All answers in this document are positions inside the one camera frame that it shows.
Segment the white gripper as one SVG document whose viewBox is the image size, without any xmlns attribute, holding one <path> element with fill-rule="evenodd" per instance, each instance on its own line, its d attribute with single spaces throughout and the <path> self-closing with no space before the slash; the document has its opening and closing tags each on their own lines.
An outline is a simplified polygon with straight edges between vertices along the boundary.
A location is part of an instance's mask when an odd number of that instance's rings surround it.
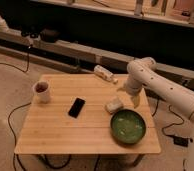
<svg viewBox="0 0 194 171">
<path fill-rule="evenodd" d="M 142 83 L 135 80 L 132 77 L 128 77 L 124 83 L 125 91 L 133 96 L 131 100 L 133 102 L 134 108 L 137 108 L 140 104 L 140 96 L 138 95 L 142 90 Z"/>
</svg>

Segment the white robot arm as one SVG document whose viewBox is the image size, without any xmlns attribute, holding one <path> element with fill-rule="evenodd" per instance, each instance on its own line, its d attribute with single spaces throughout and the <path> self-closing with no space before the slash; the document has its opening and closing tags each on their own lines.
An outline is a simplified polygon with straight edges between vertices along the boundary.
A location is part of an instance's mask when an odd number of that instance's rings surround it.
<svg viewBox="0 0 194 171">
<path fill-rule="evenodd" d="M 151 57 L 130 61 L 127 65 L 128 78 L 125 90 L 131 96 L 137 96 L 145 85 L 181 111 L 193 123 L 186 171 L 194 171 L 194 91 L 158 75 L 155 69 L 156 61 Z"/>
</svg>

